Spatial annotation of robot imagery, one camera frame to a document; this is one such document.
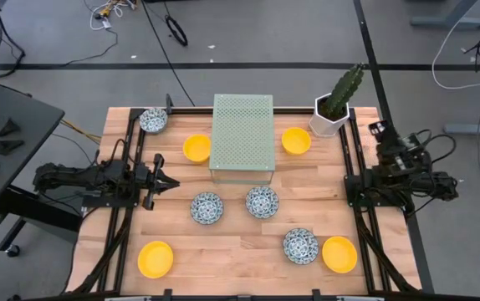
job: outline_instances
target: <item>white pot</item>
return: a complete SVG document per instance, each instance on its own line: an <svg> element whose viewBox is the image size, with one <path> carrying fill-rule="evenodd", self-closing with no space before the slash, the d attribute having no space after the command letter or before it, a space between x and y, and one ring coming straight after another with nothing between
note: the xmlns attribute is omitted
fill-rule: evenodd
<svg viewBox="0 0 480 301"><path fill-rule="evenodd" d="M339 128L344 125L344 123L346 123L350 117L350 107L348 104L346 104L346 116L337 121L328 120L322 115L318 114L318 103L330 95L331 93L328 93L314 100L314 115L309 121L309 127L317 137L333 137Z"/></svg>

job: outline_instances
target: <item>wooden tabletop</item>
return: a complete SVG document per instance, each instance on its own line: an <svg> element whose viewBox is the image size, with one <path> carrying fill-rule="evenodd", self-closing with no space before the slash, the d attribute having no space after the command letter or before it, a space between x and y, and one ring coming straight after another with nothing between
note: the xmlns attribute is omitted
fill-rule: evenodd
<svg viewBox="0 0 480 301"><path fill-rule="evenodd" d="M123 138L130 108L110 108L100 144L100 157L110 156L114 143ZM376 108L355 108L367 166L376 164L375 139L367 125L379 120ZM208 163L192 164L182 153L184 140L193 134L211 135L211 115L170 115L167 128L148 135L142 160L152 166L161 153L164 172L181 186L156 196L153 211L138 207L134 212L125 263L122 294L162 295L172 288L175 295L310 295L313 288L322 294L364 294L365 278L358 256L357 266L347 274L325 267L321 256L299 266L283 252L283 237L296 227L313 232L320 247L332 236L349 238L359 251L352 210L343 184L345 163L340 138L316 138L308 126L310 115L275 115L276 171L269 185L279 197L278 212L268 220L252 217L245 196L253 185L214 184ZM281 134L289 127L301 127L311 134L312 146L302 156L290 156L281 146ZM139 126L136 126L135 137ZM350 128L348 139L358 171ZM131 147L134 154L135 142ZM222 218L213 225L200 225L190 216L193 197L204 191L217 193L224 202ZM376 208L380 233L387 256L407 281L420 287L406 223L395 207ZM101 208L86 218L74 251L74 265L68 290L82 283L102 255L110 209ZM167 242L174 263L163 278L149 279L137 267L139 251L155 240ZM381 288L375 256L370 252L376 287ZM112 260L107 288L112 287L117 257Z"/></svg>

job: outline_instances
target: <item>potted plant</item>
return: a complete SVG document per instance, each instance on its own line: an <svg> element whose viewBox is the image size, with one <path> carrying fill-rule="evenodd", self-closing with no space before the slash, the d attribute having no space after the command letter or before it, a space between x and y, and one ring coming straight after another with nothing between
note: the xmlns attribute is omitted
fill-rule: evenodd
<svg viewBox="0 0 480 301"><path fill-rule="evenodd" d="M357 64L339 79L329 94L314 101L309 127L317 137L331 137L350 117L348 101L363 80L363 64Z"/></svg>

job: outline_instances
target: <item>blue and white bowl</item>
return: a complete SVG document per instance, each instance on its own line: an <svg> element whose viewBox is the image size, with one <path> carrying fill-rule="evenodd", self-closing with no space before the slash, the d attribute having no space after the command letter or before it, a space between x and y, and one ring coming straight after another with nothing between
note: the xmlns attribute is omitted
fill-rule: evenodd
<svg viewBox="0 0 480 301"><path fill-rule="evenodd" d="M254 187L246 195L246 207L256 218L269 218L279 209L279 198L268 186Z"/></svg>
<svg viewBox="0 0 480 301"><path fill-rule="evenodd" d="M284 236L283 250L293 263L309 264L318 256L318 241L307 229L292 229Z"/></svg>
<svg viewBox="0 0 480 301"><path fill-rule="evenodd" d="M203 192L191 201L191 217L202 225L210 225L222 217L223 202L220 197L212 192Z"/></svg>
<svg viewBox="0 0 480 301"><path fill-rule="evenodd" d="M150 108L140 115L140 127L147 133L158 134L166 128L167 113L159 108Z"/></svg>

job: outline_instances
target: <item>floor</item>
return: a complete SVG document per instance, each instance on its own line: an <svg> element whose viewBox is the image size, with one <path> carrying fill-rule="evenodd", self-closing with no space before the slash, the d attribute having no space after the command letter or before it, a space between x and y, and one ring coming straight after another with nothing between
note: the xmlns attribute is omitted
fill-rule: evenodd
<svg viewBox="0 0 480 301"><path fill-rule="evenodd" d="M443 15L456 2L363 0L378 63L430 64L447 30L413 28L409 18ZM158 15L165 13L160 3L149 7ZM151 14L174 63L368 62L352 1L199 0L170 2L168 7L190 41L189 47L180 46L168 37L166 25ZM480 2L469 16L480 17ZM74 70L33 68L99 54L114 42L114 35L89 28L89 10L82 0L9 0L2 17L12 38L26 50L24 63L31 67L1 82L65 110L68 120L90 132L102 132L110 106L163 105L166 93L175 105L189 105L171 71L162 68L165 59L142 8L125 9L122 18L110 18L119 44L105 56L83 62L92 64L87 69ZM470 64L470 54L463 54L461 48L472 47L479 39L480 31L454 32L438 63ZM0 64L13 60L3 44ZM108 69L101 65L106 63L116 65ZM215 93L273 94L276 105L312 105L314 97L332 89L344 70L179 69L177 73L197 105L211 105ZM480 73L472 71L439 71L437 77L450 85L480 82ZM381 78L393 120L403 135L425 128L441 133L450 122L477 122L480 87L444 90L435 85L428 71L382 71ZM370 72L351 105L378 106ZM81 136L65 128L56 132L78 141L90 156L94 154L96 146ZM428 148L441 155L449 146L439 140ZM53 136L14 184L31 189L35 168L50 161L86 165L75 145ZM433 202L417 214L435 291L480 296L480 172L475 137L458 136L456 152L436 168L461 182L458 199ZM4 221L0 239L15 219ZM59 293L69 273L73 243L29 224L16 243L22 248L18 258L0 253L0 300L14 293L24 298Z"/></svg>

